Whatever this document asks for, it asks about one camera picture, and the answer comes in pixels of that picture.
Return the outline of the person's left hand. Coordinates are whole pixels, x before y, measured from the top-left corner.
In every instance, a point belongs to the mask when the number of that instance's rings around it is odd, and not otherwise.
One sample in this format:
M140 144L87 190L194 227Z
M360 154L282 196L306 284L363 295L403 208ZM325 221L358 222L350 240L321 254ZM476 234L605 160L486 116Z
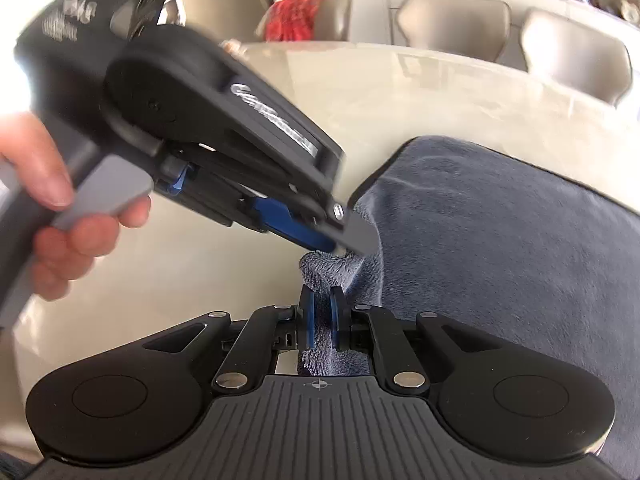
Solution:
M40 120L26 112L1 119L1 157L16 169L28 194L53 211L73 203L72 179L50 134ZM32 286L44 300L64 297L72 281L86 275L94 260L112 252L119 230L143 226L151 197L142 196L117 216L93 214L68 231L48 226L34 236Z

